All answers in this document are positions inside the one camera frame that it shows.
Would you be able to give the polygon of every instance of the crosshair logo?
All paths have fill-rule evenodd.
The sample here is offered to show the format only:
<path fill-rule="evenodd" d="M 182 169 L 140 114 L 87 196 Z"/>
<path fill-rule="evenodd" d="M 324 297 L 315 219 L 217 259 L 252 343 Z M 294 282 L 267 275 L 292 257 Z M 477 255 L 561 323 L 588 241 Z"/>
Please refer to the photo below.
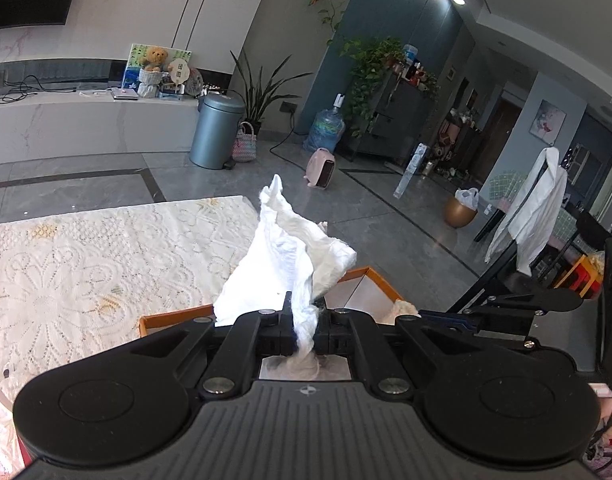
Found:
<path fill-rule="evenodd" d="M 308 396 L 311 396 L 312 394 L 316 394 L 318 390 L 314 386 L 311 386 L 310 384 L 307 384 L 306 386 L 302 386 L 297 391 L 299 393 L 304 394 L 305 396 L 308 397 Z"/>

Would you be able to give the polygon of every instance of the white ceiling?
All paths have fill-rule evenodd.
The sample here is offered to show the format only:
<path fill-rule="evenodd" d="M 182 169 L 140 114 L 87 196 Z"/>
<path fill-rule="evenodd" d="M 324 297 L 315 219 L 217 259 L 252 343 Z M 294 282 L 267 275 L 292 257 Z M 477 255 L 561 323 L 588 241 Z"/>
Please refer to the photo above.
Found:
<path fill-rule="evenodd" d="M 557 79 L 612 130 L 612 0 L 466 0 L 456 8 L 480 46 Z M 530 89 L 526 72 L 499 54 L 488 60 L 496 75 L 510 72 Z"/>

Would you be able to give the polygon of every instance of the pink fan heater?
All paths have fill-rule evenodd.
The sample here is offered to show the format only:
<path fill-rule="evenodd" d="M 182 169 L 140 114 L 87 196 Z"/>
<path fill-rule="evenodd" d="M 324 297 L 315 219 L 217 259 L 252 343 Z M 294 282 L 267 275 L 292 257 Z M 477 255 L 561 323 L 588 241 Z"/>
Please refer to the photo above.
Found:
<path fill-rule="evenodd" d="M 321 187 L 324 189 L 330 182 L 335 170 L 335 157 L 326 148 L 318 148 L 308 161 L 306 175 L 309 187 Z"/>

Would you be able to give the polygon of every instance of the brown door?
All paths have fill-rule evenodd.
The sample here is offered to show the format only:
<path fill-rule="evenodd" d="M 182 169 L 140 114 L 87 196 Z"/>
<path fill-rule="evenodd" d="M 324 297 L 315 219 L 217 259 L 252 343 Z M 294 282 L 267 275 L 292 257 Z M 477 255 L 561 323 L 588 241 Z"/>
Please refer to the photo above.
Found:
<path fill-rule="evenodd" d="M 504 149 L 506 141 L 517 122 L 522 109 L 501 99 L 493 116 L 484 127 L 484 141 L 480 152 L 470 164 L 470 174 L 483 183 Z"/>

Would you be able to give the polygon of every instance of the silver screw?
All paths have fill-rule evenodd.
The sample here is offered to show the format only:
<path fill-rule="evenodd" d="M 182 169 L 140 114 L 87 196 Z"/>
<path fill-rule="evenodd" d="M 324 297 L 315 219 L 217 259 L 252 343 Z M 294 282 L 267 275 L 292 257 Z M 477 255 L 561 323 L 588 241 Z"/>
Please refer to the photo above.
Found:
<path fill-rule="evenodd" d="M 377 386 L 385 394 L 391 395 L 403 394 L 404 392 L 407 392 L 410 388 L 410 384 L 408 384 L 408 381 L 397 377 L 389 377 L 388 379 L 382 379 L 379 384 L 377 384 Z"/>
<path fill-rule="evenodd" d="M 235 383 L 226 377 L 211 377 L 202 386 L 210 394 L 226 394 L 235 387 Z"/>

